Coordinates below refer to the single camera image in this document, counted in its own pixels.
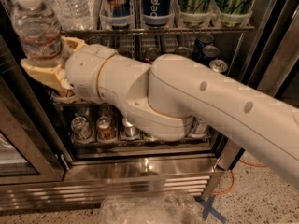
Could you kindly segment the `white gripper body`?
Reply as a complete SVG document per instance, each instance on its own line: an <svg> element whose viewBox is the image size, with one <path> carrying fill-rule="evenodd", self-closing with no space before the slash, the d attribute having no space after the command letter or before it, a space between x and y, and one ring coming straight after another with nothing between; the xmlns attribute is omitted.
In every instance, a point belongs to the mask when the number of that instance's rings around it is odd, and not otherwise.
<svg viewBox="0 0 299 224"><path fill-rule="evenodd" d="M97 79L105 62L117 53L103 45L87 45L74 52L65 63L65 73L73 93L80 99L101 103Z"/></svg>

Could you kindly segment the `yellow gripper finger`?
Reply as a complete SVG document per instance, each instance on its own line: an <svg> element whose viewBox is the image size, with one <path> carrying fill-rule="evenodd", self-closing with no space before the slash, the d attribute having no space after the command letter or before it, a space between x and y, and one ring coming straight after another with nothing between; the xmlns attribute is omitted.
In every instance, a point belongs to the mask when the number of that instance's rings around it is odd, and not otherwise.
<svg viewBox="0 0 299 224"><path fill-rule="evenodd" d="M66 78L63 60L22 59L21 66L31 78L56 90L61 97L73 95L71 85Z"/></svg>
<svg viewBox="0 0 299 224"><path fill-rule="evenodd" d="M76 37L63 36L62 42L63 42L63 50L62 50L63 59L68 59L74 52L86 46L84 40Z"/></svg>

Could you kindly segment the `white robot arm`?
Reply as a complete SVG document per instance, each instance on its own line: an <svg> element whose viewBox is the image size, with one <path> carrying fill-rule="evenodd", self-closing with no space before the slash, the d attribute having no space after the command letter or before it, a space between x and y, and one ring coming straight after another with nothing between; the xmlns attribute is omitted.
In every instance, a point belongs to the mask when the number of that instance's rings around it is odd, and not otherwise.
<svg viewBox="0 0 299 224"><path fill-rule="evenodd" d="M199 118L299 188L299 109L175 54L153 63L66 37L62 59L24 59L34 80L109 103L139 130L178 141Z"/></svg>

